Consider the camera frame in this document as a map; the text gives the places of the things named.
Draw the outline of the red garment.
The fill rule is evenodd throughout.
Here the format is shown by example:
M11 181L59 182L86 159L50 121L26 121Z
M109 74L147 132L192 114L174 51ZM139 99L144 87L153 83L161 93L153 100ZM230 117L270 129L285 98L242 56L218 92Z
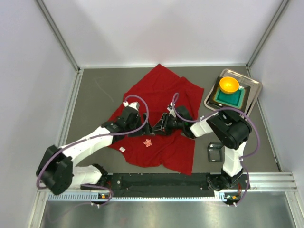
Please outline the red garment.
M138 95L144 99L149 108L149 123L156 125L167 111L175 93L179 93L176 106L185 106L191 117L197 119L204 89L160 64L125 93L123 98ZM145 139L150 139L152 146L146 147L143 144ZM125 148L125 151L121 152L120 147ZM147 168L163 165L169 170L187 175L192 173L195 142L183 136L180 130L168 136L125 137L110 145L110 148L119 151L126 162L135 166Z

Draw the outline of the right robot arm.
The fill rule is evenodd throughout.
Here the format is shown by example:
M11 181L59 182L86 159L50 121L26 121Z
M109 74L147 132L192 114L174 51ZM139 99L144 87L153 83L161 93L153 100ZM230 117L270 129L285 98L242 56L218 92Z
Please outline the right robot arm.
M214 133L224 146L224 163L220 175L209 175L208 184L213 190L222 190L235 186L243 174L241 157L252 131L250 124L238 112L224 110L205 118L194 120L184 106L163 113L160 120L152 128L154 134L170 135L176 130L191 139Z

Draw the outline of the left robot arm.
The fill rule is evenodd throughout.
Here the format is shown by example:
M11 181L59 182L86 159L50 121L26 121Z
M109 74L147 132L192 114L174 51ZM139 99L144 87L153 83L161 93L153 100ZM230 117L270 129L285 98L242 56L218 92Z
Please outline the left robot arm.
M139 104L127 105L121 114L107 121L92 133L70 144L49 146L36 171L37 187L49 189L60 195L69 188L96 185L105 170L98 164L79 167L78 164L98 150L109 147L126 136L138 136L150 132L149 113L139 114Z

